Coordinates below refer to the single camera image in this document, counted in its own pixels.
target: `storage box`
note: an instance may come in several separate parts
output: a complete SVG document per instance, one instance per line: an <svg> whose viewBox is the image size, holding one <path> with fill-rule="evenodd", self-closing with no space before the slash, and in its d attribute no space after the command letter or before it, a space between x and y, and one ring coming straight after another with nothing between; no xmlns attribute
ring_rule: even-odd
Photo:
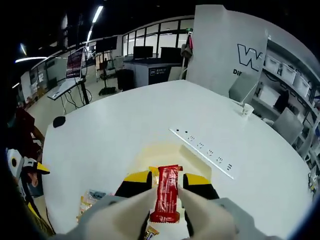
<svg viewBox="0 0 320 240"><path fill-rule="evenodd" d="M282 63L282 79L285 80L288 84L293 84L297 72L289 67L287 64Z"/></svg>
<svg viewBox="0 0 320 240"><path fill-rule="evenodd" d="M266 55L264 65L268 70L270 70L270 72L277 74L280 67L280 62L272 56Z"/></svg>
<svg viewBox="0 0 320 240"><path fill-rule="evenodd" d="M310 89L310 85L302 76L296 76L293 86L303 96L306 97Z"/></svg>
<svg viewBox="0 0 320 240"><path fill-rule="evenodd" d="M267 85L263 85L259 94L259 99L271 107L275 105L279 97L280 93Z"/></svg>

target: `red shirt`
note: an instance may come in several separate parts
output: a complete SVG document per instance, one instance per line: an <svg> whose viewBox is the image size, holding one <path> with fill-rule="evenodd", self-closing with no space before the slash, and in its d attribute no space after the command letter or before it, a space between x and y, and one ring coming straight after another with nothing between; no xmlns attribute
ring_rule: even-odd
<svg viewBox="0 0 320 240"><path fill-rule="evenodd" d="M24 109L17 108L14 124L8 128L7 147L18 150L22 157L37 160L41 147L31 136L34 129L35 119Z"/></svg>

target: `snack package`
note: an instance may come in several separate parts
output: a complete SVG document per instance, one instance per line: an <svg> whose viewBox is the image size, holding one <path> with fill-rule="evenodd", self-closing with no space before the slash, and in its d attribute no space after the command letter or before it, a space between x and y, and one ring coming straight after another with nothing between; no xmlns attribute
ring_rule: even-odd
<svg viewBox="0 0 320 240"><path fill-rule="evenodd" d="M102 199L106 195L105 192L89 190L81 196L79 215L76 217L76 221L79 222L81 215L92 207L98 200Z"/></svg>
<svg viewBox="0 0 320 240"><path fill-rule="evenodd" d="M159 234L159 232L157 230L155 230L152 226L149 225L145 230L143 240L149 240L153 236L158 235L158 234Z"/></svg>
<svg viewBox="0 0 320 240"><path fill-rule="evenodd" d="M159 185L155 210L150 215L154 223L176 223L180 219L177 212L178 198L178 165L160 166Z"/></svg>

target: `power strip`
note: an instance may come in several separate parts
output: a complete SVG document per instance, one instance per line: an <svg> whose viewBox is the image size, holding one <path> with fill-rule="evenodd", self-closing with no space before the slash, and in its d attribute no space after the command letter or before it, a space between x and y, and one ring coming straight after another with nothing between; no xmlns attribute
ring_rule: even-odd
<svg viewBox="0 0 320 240"><path fill-rule="evenodd" d="M197 139L195 135L191 134L186 129L169 128L169 130L229 178L233 180L236 178L238 172L235 164L224 159L212 146Z"/></svg>

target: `wall logo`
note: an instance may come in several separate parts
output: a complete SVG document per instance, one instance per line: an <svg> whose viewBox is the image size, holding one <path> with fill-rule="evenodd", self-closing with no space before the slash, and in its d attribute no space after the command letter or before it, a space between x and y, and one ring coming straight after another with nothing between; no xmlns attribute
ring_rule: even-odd
<svg viewBox="0 0 320 240"><path fill-rule="evenodd" d="M259 72L261 61L262 61L262 52L259 54L253 48L248 48L245 45L238 45L238 55L239 55L239 63L245 66L250 64L250 67Z"/></svg>
<svg viewBox="0 0 320 240"><path fill-rule="evenodd" d="M240 76L242 74L242 71L239 71L237 69L233 69L233 74Z"/></svg>
<svg viewBox="0 0 320 240"><path fill-rule="evenodd" d="M156 75L156 70L153 68L153 69L150 69L150 76L154 76Z"/></svg>

